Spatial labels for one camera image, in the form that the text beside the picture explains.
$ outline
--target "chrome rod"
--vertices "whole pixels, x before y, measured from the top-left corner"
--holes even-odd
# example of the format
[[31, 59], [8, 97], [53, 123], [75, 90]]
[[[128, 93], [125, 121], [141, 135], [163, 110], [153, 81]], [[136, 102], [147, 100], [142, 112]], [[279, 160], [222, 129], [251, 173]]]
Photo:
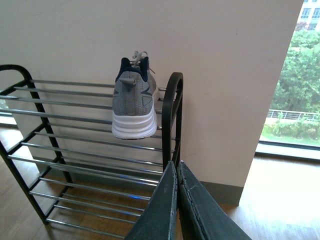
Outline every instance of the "chrome rod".
[[42, 100], [37, 98], [27, 98], [27, 97], [17, 97], [17, 96], [0, 96], [0, 99], [37, 103], [37, 104], [52, 104], [52, 105], [63, 105], [63, 106], [70, 106], [70, 107], [112, 110], [112, 106], [83, 104], [83, 103], [64, 102], [64, 101], [51, 101], [51, 100]]
[[95, 230], [95, 229], [88, 228], [88, 227], [74, 225], [74, 224], [63, 222], [63, 221], [56, 221], [56, 220], [49, 219], [49, 218], [47, 218], [46, 221], [49, 222], [49, 223], [68, 226], [68, 227], [75, 228], [75, 229], [81, 229], [81, 230], [85, 230], [85, 231], [89, 231], [89, 232], [93, 232], [93, 233], [98, 233], [98, 234], [102, 234], [102, 235], [106, 235], [106, 236], [111, 236], [111, 237], [118, 238], [118, 239], [124, 239], [125, 238], [124, 236], [119, 236], [119, 235], [108, 233], [108, 232], [105, 232], [105, 231], [99, 231], [99, 230]]
[[63, 193], [62, 195], [66, 196], [66, 197], [70, 197], [70, 198], [82, 199], [82, 200], [92, 201], [92, 202], [96, 202], [96, 203], [100, 203], [100, 204], [107, 204], [107, 205], [117, 206], [117, 207], [121, 207], [121, 208], [125, 208], [125, 209], [131, 209], [131, 210], [140, 211], [140, 212], [144, 211], [144, 209], [141, 209], [141, 208], [121, 205], [121, 204], [108, 202], [108, 201], [102, 201], [102, 200], [93, 199], [93, 198], [85, 197], [85, 196], [77, 196], [77, 195], [72, 195], [72, 194], [69, 194], [69, 193]]
[[[51, 123], [51, 122], [50, 122], [48, 125], [50, 125], [50, 126], [55, 126], [55, 127], [70, 128], [70, 129], [81, 129], [81, 130], [88, 130], [88, 131], [97, 131], [97, 132], [104, 132], [104, 133], [112, 133], [111, 130], [101, 129], [101, 128], [94, 128], [94, 127], [75, 126], [75, 125], [59, 124], [59, 123]], [[153, 136], [151, 136], [150, 138], [161, 139], [162, 136], [153, 135]]]
[[27, 111], [27, 110], [19, 110], [19, 109], [1, 109], [1, 112], [29, 115], [29, 116], [37, 116], [37, 117], [41, 117], [41, 118], [73, 120], [73, 121], [96, 123], [96, 124], [109, 124], [109, 125], [112, 124], [112, 121], [108, 121], [108, 120], [93, 119], [93, 118], [86, 118], [86, 117], [77, 117], [77, 116], [67, 116], [67, 115], [45, 113], [45, 112], [38, 112], [38, 111]]
[[134, 176], [125, 175], [125, 174], [106, 172], [102, 170], [95, 170], [95, 169], [90, 169], [90, 168], [85, 168], [80, 166], [66, 165], [66, 164], [61, 164], [56, 162], [27, 159], [27, 158], [12, 156], [12, 155], [9, 155], [8, 158], [21, 160], [29, 163], [34, 163], [34, 164], [43, 164], [43, 165], [50, 166], [53, 169], [59, 169], [62, 171], [68, 170], [69, 172], [72, 172], [72, 173], [85, 174], [85, 175], [96, 176], [100, 178], [106, 178], [106, 179], [117, 179], [117, 180], [122, 180], [126, 182], [145, 184], [150, 186], [157, 186], [157, 184], [159, 183], [159, 181], [155, 181], [147, 178], [139, 178], [139, 177], [134, 177]]
[[112, 98], [113, 97], [113, 94], [84, 92], [84, 91], [52, 90], [52, 89], [30, 88], [30, 87], [22, 87], [22, 86], [15, 86], [14, 89], [20, 90], [20, 91], [33, 92], [33, 93], [68, 94], [68, 95], [104, 97], [104, 98]]
[[115, 87], [114, 84], [71, 82], [71, 81], [49, 81], [49, 80], [31, 79], [30, 82], [31, 83], [42, 83], [42, 84], [58, 84], [58, 85], [84, 86], [84, 87], [98, 87], [98, 88], [114, 88]]
[[128, 170], [128, 171], [137, 171], [137, 172], [143, 172], [143, 173], [150, 173], [155, 175], [162, 175], [162, 171], [156, 171], [156, 170], [149, 170], [144, 168], [136, 168], [136, 167], [128, 167], [128, 166], [122, 166], [122, 165], [116, 165], [116, 164], [109, 164], [109, 163], [101, 163], [97, 161], [92, 160], [84, 160], [79, 159], [75, 157], [69, 157], [69, 156], [62, 156], [65, 160], [71, 160], [72, 163], [78, 163], [83, 165], [91, 165], [91, 166], [97, 166], [102, 168], [116, 168], [116, 169], [122, 169], [122, 170]]
[[124, 210], [115, 209], [115, 208], [111, 208], [111, 207], [107, 207], [107, 206], [96, 205], [96, 204], [92, 204], [92, 203], [88, 203], [88, 202], [84, 202], [84, 201], [77, 201], [77, 200], [73, 200], [73, 199], [69, 199], [69, 198], [53, 196], [53, 195], [35, 192], [35, 191], [31, 191], [30, 194], [33, 196], [43, 197], [43, 198], [47, 198], [47, 199], [53, 199], [53, 200], [57, 200], [60, 202], [66, 202], [66, 203], [70, 203], [70, 204], [77, 204], [77, 205], [89, 207], [89, 208], [106, 210], [106, 211], [115, 212], [115, 213], [119, 213], [119, 214], [131, 215], [131, 216], [135, 216], [135, 217], [140, 217], [140, 215], [141, 215], [139, 213], [135, 213], [135, 212], [131, 212], [131, 211], [124, 211]]
[[120, 158], [120, 157], [115, 157], [115, 156], [104, 156], [104, 155], [87, 153], [87, 152], [82, 152], [82, 151], [74, 151], [74, 150], [63, 149], [63, 148], [60, 148], [60, 147], [38, 145], [38, 144], [33, 144], [33, 143], [28, 143], [28, 142], [23, 142], [21, 144], [24, 145], [24, 146], [27, 146], [27, 147], [31, 147], [31, 148], [46, 149], [46, 150], [52, 150], [52, 151], [60, 151], [60, 152], [71, 153], [71, 154], [80, 154], [80, 155], [85, 155], [85, 156], [90, 156], [90, 157], [96, 157], [96, 158], [102, 158], [102, 159], [110, 159], [110, 160], [129, 162], [129, 163], [136, 163], [136, 164], [159, 166], [159, 163], [152, 162], [152, 161], [142, 161], [142, 160], [135, 160], [135, 159], [128, 159], [128, 158]]
[[40, 177], [40, 180], [44, 182], [50, 182], [50, 183], [65, 185], [65, 186], [79, 188], [79, 189], [93, 190], [93, 191], [107, 193], [107, 194], [120, 195], [123, 197], [132, 198], [132, 199], [139, 199], [139, 200], [146, 200], [146, 201], [150, 200], [149, 196], [141, 196], [141, 195], [130, 194], [130, 193], [121, 192], [121, 191], [108, 190], [100, 187], [94, 187], [94, 186], [88, 186], [88, 185], [70, 183], [70, 182], [64, 182], [64, 181], [57, 181], [57, 180], [47, 179], [43, 177]]
[[60, 134], [39, 132], [39, 131], [35, 132], [35, 134], [41, 135], [41, 136], [52, 137], [52, 138], [59, 138], [59, 139], [69, 139], [69, 140], [75, 140], [75, 141], [81, 141], [81, 142], [89, 142], [89, 143], [95, 143], [95, 144], [104, 144], [104, 145], [111, 145], [111, 146], [117, 146], [117, 147], [125, 147], [125, 148], [133, 148], [133, 149], [141, 149], [141, 150], [150, 150], [150, 151], [162, 152], [161, 148], [155, 148], [155, 147], [138, 146], [138, 145], [124, 144], [124, 143], [117, 143], [117, 142], [109, 142], [109, 141], [100, 141], [100, 140], [93, 140], [93, 139], [87, 139], [87, 138], [81, 138], [81, 137], [74, 137], [74, 136], [66, 136], [66, 135], [60, 135]]
[[121, 219], [121, 218], [117, 218], [117, 217], [112, 217], [112, 216], [108, 216], [108, 215], [93, 213], [93, 212], [90, 212], [90, 211], [84, 211], [84, 210], [75, 209], [75, 208], [71, 208], [71, 207], [60, 206], [60, 205], [56, 205], [56, 204], [54, 204], [53, 206], [55, 208], [57, 208], [57, 209], [67, 210], [67, 211], [80, 213], [80, 214], [91, 215], [91, 216], [104, 218], [104, 219], [115, 220], [115, 221], [119, 221], [119, 222], [123, 222], [123, 223], [127, 223], [127, 224], [135, 224], [136, 223], [135, 221], [129, 221], [129, 220], [125, 220], [125, 219]]

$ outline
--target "shoe upper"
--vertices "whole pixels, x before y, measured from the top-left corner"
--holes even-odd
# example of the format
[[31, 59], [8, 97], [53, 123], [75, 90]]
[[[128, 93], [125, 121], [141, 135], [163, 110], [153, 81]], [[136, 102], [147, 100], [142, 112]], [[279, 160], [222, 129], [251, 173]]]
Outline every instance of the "shoe upper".
[[121, 60], [115, 79], [112, 109], [117, 116], [144, 116], [153, 108], [153, 93], [157, 88], [149, 72], [149, 58], [132, 66], [128, 58]]

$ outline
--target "green foliage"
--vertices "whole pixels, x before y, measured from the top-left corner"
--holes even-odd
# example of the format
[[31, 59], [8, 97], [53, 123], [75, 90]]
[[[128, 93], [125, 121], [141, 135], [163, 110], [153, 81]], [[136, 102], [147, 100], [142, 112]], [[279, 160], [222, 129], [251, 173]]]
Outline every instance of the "green foliage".
[[289, 137], [297, 140], [320, 140], [320, 120], [315, 117], [308, 120], [305, 117], [293, 122], [278, 120], [275, 124], [265, 124], [262, 135]]
[[320, 113], [320, 32], [293, 33], [270, 108]]

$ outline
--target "grass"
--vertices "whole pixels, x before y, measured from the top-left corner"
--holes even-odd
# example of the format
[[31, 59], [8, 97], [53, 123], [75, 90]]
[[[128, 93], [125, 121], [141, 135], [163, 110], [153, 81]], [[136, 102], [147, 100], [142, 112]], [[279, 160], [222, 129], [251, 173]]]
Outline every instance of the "grass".
[[289, 136], [275, 136], [271, 133], [267, 133], [265, 128], [263, 128], [261, 136], [266, 138], [267, 141], [270, 141], [270, 142], [278, 142], [278, 143], [286, 143], [286, 144], [299, 144], [299, 145], [309, 145], [309, 146], [320, 147], [319, 140], [307, 139], [307, 138], [297, 139], [297, 138], [289, 137]]

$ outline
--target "tree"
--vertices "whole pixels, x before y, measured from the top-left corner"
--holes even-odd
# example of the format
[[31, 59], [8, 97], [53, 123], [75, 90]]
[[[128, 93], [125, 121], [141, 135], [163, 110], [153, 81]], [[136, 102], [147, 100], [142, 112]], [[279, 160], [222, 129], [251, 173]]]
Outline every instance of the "tree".
[[270, 106], [320, 113], [320, 34], [295, 31]]

